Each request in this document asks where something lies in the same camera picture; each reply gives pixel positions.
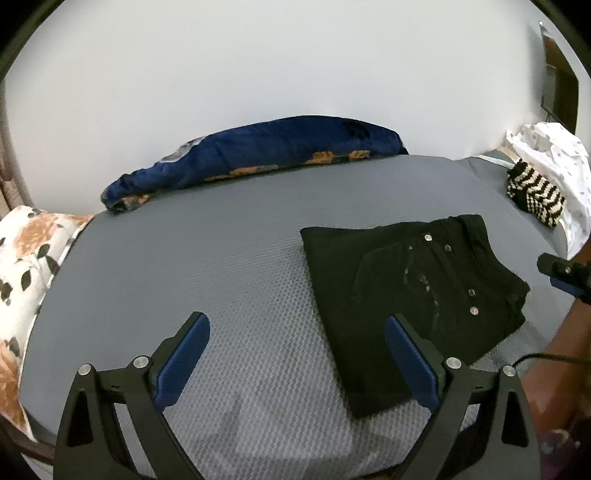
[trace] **white cloth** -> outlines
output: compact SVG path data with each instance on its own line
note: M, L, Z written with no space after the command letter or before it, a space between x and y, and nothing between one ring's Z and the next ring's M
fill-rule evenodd
M503 147L532 165L566 198L560 217L573 258L591 233L591 170L581 141L557 123L524 125L517 135L507 130Z

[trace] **black cable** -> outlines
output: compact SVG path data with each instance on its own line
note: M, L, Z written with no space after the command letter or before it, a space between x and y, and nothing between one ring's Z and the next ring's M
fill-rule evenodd
M553 362L565 362L567 364L584 365L586 367L591 367L591 360L576 358L574 356L553 355L551 353L528 353L527 355L524 355L519 360L517 360L513 364L513 368L517 367L517 365L519 365L521 362L529 360L530 358L542 358L544 360L551 360Z

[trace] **white patterned fabric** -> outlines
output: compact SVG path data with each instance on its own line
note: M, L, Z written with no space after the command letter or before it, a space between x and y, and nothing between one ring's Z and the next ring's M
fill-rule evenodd
M591 233L591 170L580 140L557 123L524 125L517 135L507 130L503 147L532 165L566 198L560 223L566 232L568 259Z
M18 399L21 360L47 289L91 218L19 206L0 222L0 414L32 440Z

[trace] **blue gripper pad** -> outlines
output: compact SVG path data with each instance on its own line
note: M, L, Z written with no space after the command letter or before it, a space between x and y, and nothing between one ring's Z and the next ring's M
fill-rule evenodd
M434 412L441 403L435 373L395 317L386 320L385 335L390 354L413 397L420 405Z
M207 346L209 334L209 319L201 314L158 374L154 405L159 411L178 401Z
M585 294L582 288L575 287L574 285L559 280L558 278L550 277L550 284L559 290L565 291L566 293L570 293L573 297L577 299Z

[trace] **white wall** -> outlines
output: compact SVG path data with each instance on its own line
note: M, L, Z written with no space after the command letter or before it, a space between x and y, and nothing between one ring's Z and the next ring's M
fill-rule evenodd
M74 213L190 138L283 116L460 158L539 114L542 18L528 0L66 0L8 73L12 143L35 204Z

